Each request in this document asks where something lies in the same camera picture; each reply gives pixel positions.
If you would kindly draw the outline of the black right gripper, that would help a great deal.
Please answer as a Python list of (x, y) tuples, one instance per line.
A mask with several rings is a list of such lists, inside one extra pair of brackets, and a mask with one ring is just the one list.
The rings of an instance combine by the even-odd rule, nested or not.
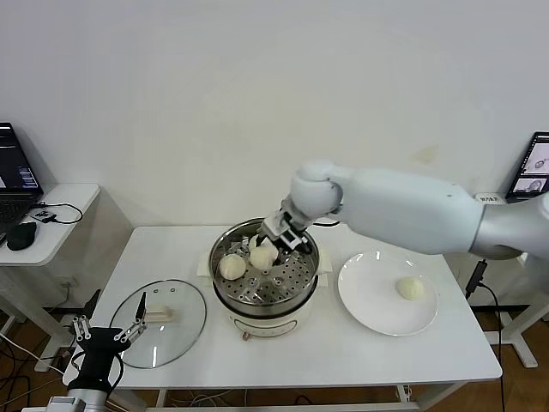
[(283, 215), (270, 215), (262, 221), (261, 233), (251, 238), (251, 249), (267, 247), (269, 241), (278, 247), (276, 263), (285, 263), (291, 257), (297, 257), (298, 249), (307, 245), (307, 238), (293, 228)]

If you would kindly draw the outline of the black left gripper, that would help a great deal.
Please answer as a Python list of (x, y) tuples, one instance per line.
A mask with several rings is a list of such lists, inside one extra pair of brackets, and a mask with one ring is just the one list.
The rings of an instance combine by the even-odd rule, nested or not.
[[(101, 290), (97, 289), (84, 305), (82, 312), (72, 320), (75, 339), (82, 348), (82, 363), (75, 379), (68, 386), (117, 386), (124, 373), (120, 354), (129, 348), (147, 329), (145, 321), (146, 297), (143, 292), (136, 310), (136, 316), (129, 328), (91, 328), (89, 320), (94, 314)], [(109, 380), (112, 364), (117, 360), (119, 375), (114, 383)]]

